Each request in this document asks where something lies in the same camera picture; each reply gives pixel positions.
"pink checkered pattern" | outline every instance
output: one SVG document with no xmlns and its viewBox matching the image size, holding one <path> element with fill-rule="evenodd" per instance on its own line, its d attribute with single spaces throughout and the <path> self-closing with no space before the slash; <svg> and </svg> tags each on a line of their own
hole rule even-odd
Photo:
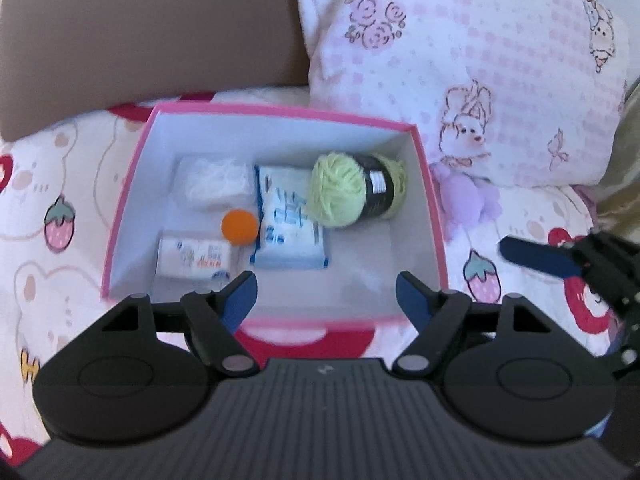
<svg viewBox="0 0 640 480">
<path fill-rule="evenodd" d="M 300 0 L 311 104 L 415 123 L 430 162 L 496 184 L 595 183 L 628 34 L 598 47 L 591 1 Z"/>
</svg>

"stuffed animal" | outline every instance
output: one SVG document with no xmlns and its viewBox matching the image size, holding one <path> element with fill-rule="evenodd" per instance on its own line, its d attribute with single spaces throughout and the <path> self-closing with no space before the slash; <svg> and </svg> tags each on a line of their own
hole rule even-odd
<svg viewBox="0 0 640 480">
<path fill-rule="evenodd" d="M 447 240 L 453 240 L 460 228 L 473 228 L 502 214 L 500 192 L 493 184 L 453 171 L 441 162 L 432 164 L 430 170 L 440 185 L 440 206 L 446 220 L 444 235 Z"/>
</svg>

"blue and white package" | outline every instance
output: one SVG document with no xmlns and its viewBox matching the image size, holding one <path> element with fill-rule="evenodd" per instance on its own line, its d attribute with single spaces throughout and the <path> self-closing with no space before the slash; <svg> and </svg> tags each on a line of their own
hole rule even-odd
<svg viewBox="0 0 640 480">
<path fill-rule="evenodd" d="M 260 235 L 251 263 L 271 269 L 322 269 L 329 264 L 323 227 L 308 218 L 311 170 L 256 166 Z"/>
</svg>

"box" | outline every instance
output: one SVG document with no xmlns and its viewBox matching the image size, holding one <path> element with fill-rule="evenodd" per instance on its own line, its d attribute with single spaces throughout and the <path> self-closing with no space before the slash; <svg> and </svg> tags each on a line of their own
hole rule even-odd
<svg viewBox="0 0 640 480">
<path fill-rule="evenodd" d="M 405 204 L 389 220 L 327 230 L 330 263 L 321 270 L 254 270 L 258 299 L 248 328 L 373 328 L 406 318 L 396 303 L 396 276 L 408 270 L 428 286 L 447 287 L 444 244 L 433 183 L 414 126 L 306 108 L 168 103 L 158 105 L 140 138 L 118 203 L 102 296 L 147 292 L 177 301 L 188 282 L 155 277 L 162 232 L 220 236 L 222 213 L 192 211 L 171 197 L 178 160 L 193 153 L 233 156 L 263 165 L 312 168 L 330 151 L 400 158 L 408 172 Z"/>
</svg>

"orange ball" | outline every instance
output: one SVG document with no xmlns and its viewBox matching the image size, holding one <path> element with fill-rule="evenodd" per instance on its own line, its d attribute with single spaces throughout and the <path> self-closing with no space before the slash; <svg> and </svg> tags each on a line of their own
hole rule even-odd
<svg viewBox="0 0 640 480">
<path fill-rule="evenodd" d="M 259 228 L 258 219 L 245 209 L 232 209 L 222 219 L 222 235 L 233 246 L 253 244 Z"/>
</svg>

